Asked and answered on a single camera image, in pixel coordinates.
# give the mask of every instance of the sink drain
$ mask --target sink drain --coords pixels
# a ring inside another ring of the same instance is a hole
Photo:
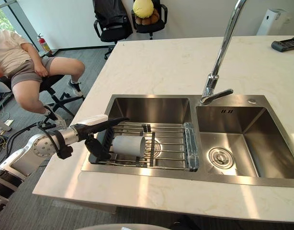
[[[213,148],[209,151],[211,163],[220,169],[228,169],[233,165],[232,154],[224,148]]]
[[[151,154],[151,138],[146,138],[146,150],[145,156],[150,157]],[[157,157],[161,153],[161,145],[160,142],[155,139],[155,148],[153,152],[153,157]]]

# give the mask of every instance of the hand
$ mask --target hand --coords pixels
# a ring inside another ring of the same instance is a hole
[[[46,68],[42,64],[34,65],[34,72],[37,73],[41,77],[48,76],[48,71],[46,70]]]

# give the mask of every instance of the power strip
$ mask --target power strip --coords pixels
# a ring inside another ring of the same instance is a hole
[[[4,123],[7,125],[7,126],[10,126],[12,124],[14,120],[6,120]],[[3,134],[5,132],[5,130],[0,127],[0,134]]]

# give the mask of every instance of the white cup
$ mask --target white cup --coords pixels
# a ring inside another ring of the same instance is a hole
[[[116,154],[143,157],[145,153],[145,137],[116,136],[113,140],[113,152]]]

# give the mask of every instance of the stainless steel sink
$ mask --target stainless steel sink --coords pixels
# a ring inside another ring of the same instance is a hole
[[[265,107],[196,107],[205,170],[294,178],[294,157]]]
[[[130,119],[113,128],[114,136],[145,136],[145,155],[110,148],[109,160],[87,156],[82,170],[294,187],[294,149],[264,96],[230,95],[210,105],[200,98],[113,95],[106,114]]]

